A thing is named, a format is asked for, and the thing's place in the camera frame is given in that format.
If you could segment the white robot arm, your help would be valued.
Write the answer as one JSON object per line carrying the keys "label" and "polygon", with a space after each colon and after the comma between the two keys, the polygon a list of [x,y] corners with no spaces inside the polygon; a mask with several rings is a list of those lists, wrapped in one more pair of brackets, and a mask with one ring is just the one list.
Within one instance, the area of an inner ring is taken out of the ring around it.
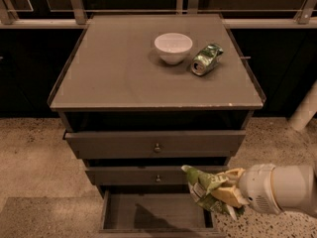
{"label": "white robot arm", "polygon": [[212,195],[232,207],[248,205],[258,213],[295,211],[317,217],[316,169],[309,165],[254,165],[238,171],[232,186],[220,186]]}

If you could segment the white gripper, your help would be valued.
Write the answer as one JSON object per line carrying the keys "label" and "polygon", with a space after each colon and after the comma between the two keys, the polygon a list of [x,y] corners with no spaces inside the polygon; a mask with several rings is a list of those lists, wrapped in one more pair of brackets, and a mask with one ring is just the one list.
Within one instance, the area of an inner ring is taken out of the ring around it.
{"label": "white gripper", "polygon": [[272,189],[272,172],[274,164],[254,165],[249,169],[235,168],[227,170],[228,179],[225,186],[219,187],[211,194],[226,204],[241,208],[250,205],[258,213],[279,214],[281,212]]}

